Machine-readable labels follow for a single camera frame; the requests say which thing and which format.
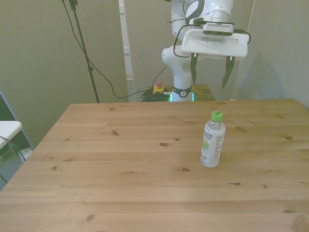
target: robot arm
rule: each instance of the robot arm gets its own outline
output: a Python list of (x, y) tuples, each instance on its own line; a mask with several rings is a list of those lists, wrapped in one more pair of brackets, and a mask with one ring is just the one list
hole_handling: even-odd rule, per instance
[(182, 45), (164, 49), (163, 61), (174, 74), (176, 101), (190, 101), (191, 89), (197, 61), (204, 58), (226, 59), (224, 88), (235, 60), (243, 60), (247, 55), (249, 36), (234, 33), (230, 23), (233, 0), (165, 0), (172, 1), (173, 35)]

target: wall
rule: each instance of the wall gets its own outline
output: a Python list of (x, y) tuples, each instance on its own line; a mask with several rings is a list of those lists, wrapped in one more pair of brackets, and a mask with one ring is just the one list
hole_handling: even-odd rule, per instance
[[(118, 1), (79, 0), (77, 14), (90, 59), (126, 95)], [(0, 92), (36, 147), (71, 103), (96, 102), (84, 54), (59, 0), (1, 1), (0, 27)], [(127, 101), (94, 76), (101, 102)]]
[(125, 55), (125, 64), (126, 64), (126, 83), (128, 88), (128, 94), (132, 96), (129, 97), (130, 102), (136, 102), (135, 87), (134, 87), (134, 76), (132, 70), (132, 61), (129, 47), (129, 37), (127, 34), (127, 26), (126, 26), (126, 11), (124, 0), (119, 1), (119, 9), (120, 9), (120, 22), (121, 22), (121, 31), (122, 31), (122, 40), (124, 43), (124, 55)]
[[(163, 0), (125, 0), (130, 52), (135, 89), (145, 90), (164, 68), (162, 50), (174, 44), (171, 32), (171, 2)], [(232, 22), (238, 29), (247, 29), (253, 8), (253, 0), (234, 0)], [(217, 100), (231, 99), (239, 70), (239, 62), (222, 90), (225, 60), (206, 59), (197, 64), (197, 84), (207, 84)], [(158, 78), (165, 85), (173, 84), (173, 74), (166, 69)]]
[(255, 1), (235, 98), (291, 98), (309, 109), (308, 11), (309, 1)]

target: wood grain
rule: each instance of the wood grain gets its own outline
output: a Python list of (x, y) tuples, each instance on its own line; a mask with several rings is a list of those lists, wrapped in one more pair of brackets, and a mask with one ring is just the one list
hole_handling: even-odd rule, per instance
[[(222, 111), (216, 168), (203, 128)], [(0, 192), (0, 232), (308, 232), (293, 100), (73, 104)]]

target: microphone stand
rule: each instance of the microphone stand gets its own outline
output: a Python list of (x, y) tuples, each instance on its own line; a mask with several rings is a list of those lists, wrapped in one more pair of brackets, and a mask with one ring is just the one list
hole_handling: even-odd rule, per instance
[(96, 88), (95, 80), (94, 80), (93, 74), (92, 74), (93, 67), (91, 67), (91, 66), (90, 66), (90, 63), (89, 63), (89, 58), (88, 58), (88, 55), (87, 55), (87, 52), (86, 52), (86, 47), (85, 47), (85, 44), (84, 44), (82, 31), (81, 31), (81, 28), (80, 28), (80, 26), (79, 26), (77, 14), (76, 14), (77, 0), (69, 0), (69, 2), (70, 2), (71, 9), (72, 9), (73, 12), (74, 12), (74, 16), (75, 16), (75, 20), (76, 20), (78, 32), (79, 32), (79, 35), (80, 35), (80, 37), (81, 37), (81, 42), (82, 42), (82, 45), (83, 45), (83, 50), (84, 50), (84, 54), (85, 54), (85, 57), (86, 57), (86, 61), (87, 61), (87, 65), (88, 65), (88, 71), (89, 71), (89, 74), (90, 74), (90, 78), (91, 78), (93, 90), (94, 90), (95, 95), (96, 95), (97, 103), (100, 103), (100, 101), (99, 101), (99, 99), (98, 99), (98, 93), (97, 93), (97, 88)]

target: water bottle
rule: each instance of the water bottle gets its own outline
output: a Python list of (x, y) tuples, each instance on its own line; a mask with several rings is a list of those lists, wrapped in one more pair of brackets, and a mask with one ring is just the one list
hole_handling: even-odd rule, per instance
[(212, 113), (204, 129), (201, 162), (205, 167), (214, 168), (218, 165), (225, 135), (225, 125), (220, 111)]

